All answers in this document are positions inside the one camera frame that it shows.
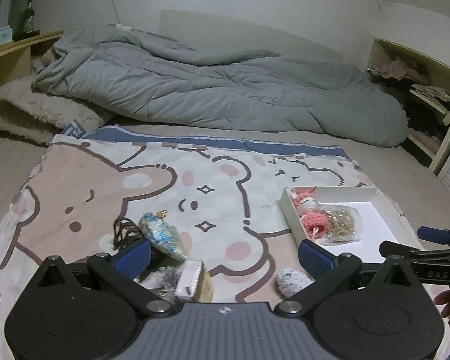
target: gray ribbed panel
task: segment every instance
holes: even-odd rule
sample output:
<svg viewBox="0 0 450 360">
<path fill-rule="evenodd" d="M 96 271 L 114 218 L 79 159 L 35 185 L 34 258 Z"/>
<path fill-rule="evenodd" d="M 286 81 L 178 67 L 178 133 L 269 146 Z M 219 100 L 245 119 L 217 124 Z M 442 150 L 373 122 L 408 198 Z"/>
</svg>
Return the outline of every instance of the gray ribbed panel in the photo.
<svg viewBox="0 0 450 360">
<path fill-rule="evenodd" d="M 222 313 L 224 307 L 231 312 Z M 306 325 L 277 317 L 266 303 L 189 303 L 145 324 L 116 360 L 337 360 Z"/>
</svg>

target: white wall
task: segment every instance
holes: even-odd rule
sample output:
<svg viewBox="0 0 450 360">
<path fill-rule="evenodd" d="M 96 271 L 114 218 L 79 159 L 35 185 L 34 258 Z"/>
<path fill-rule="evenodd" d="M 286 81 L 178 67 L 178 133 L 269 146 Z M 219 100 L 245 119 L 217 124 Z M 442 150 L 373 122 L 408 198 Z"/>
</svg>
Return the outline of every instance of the white wall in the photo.
<svg viewBox="0 0 450 360">
<path fill-rule="evenodd" d="M 450 66 L 450 17 L 410 5 L 384 3 L 372 34 Z"/>
<path fill-rule="evenodd" d="M 115 23 L 111 0 L 34 0 L 43 31 L 85 23 Z M 115 0 L 122 24 L 157 31 L 162 9 L 224 15 L 320 43 L 365 66 L 377 0 Z"/>
</svg>

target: open cardboard box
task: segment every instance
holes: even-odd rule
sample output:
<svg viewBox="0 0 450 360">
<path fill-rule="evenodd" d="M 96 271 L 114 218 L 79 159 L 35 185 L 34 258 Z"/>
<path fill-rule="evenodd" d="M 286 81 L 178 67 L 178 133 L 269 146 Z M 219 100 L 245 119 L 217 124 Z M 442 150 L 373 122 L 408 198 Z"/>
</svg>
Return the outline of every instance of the open cardboard box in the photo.
<svg viewBox="0 0 450 360">
<path fill-rule="evenodd" d="M 313 190 L 320 204 L 340 204 L 357 209 L 363 221 L 360 241 L 323 246 L 330 253 L 353 253 L 366 263 L 381 263 L 379 246 L 385 241 L 398 242 L 423 249 L 407 219 L 400 215 L 385 195 L 374 187 L 294 187 L 296 193 Z M 293 202 L 283 190 L 280 208 L 292 231 L 296 244 L 307 238 Z"/>
</svg>

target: headboard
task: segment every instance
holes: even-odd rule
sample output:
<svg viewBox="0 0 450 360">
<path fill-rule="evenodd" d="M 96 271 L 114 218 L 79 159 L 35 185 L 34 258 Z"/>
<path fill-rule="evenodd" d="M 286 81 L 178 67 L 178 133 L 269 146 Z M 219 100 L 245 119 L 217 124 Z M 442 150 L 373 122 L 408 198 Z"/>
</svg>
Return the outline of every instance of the headboard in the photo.
<svg viewBox="0 0 450 360">
<path fill-rule="evenodd" d="M 207 13 L 163 10 L 158 33 L 200 50 L 266 49 L 309 59 L 343 58 L 339 52 L 284 31 Z"/>
</svg>

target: pink crochet doll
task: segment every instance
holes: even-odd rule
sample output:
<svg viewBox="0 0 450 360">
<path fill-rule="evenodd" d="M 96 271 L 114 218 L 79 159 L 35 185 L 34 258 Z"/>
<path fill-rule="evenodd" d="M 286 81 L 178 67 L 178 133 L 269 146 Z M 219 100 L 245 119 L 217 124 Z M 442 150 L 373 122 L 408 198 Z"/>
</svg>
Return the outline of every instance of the pink crochet doll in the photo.
<svg viewBox="0 0 450 360">
<path fill-rule="evenodd" d="M 293 199 L 293 204 L 297 214 L 300 216 L 300 222 L 305 228 L 308 239 L 315 241 L 322 238 L 328 228 L 328 222 L 325 215 L 320 212 L 319 205 L 312 193 L 299 193 Z"/>
</svg>

